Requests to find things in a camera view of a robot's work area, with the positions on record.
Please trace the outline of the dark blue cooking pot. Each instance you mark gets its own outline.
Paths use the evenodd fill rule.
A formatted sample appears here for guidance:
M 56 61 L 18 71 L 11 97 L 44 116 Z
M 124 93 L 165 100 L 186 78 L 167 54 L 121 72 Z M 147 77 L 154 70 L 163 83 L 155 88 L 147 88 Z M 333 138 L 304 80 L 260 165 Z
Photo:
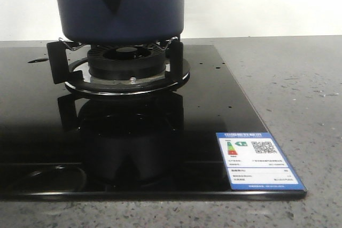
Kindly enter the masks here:
M 184 0 L 57 0 L 63 34 L 87 44 L 142 44 L 182 33 Z

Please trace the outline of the right gas burner with grate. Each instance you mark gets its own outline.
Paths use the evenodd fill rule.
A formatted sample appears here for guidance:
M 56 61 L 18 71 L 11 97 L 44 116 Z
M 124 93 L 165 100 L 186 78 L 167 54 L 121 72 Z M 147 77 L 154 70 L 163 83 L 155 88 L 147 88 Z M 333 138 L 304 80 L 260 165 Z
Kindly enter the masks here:
M 190 78 L 177 37 L 135 45 L 92 44 L 85 58 L 69 63 L 66 52 L 83 46 L 63 39 L 46 45 L 54 84 L 84 97 L 176 90 Z

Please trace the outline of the blue energy rating label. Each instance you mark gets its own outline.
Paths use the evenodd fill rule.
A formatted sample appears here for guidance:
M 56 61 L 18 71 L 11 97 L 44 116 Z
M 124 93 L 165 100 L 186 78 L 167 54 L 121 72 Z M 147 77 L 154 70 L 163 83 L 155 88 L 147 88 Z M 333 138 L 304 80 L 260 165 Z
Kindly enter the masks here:
M 306 188 L 268 132 L 217 132 L 233 190 L 304 191 Z

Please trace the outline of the black glass gas cooktop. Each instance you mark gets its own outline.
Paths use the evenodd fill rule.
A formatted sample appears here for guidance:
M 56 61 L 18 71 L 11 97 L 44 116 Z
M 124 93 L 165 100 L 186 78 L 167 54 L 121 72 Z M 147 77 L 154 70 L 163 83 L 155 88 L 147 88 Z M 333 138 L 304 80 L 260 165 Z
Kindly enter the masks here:
M 176 91 L 86 99 L 55 85 L 46 48 L 1 47 L 2 200 L 291 200 L 233 190 L 217 132 L 269 132 L 211 45 L 186 45 Z

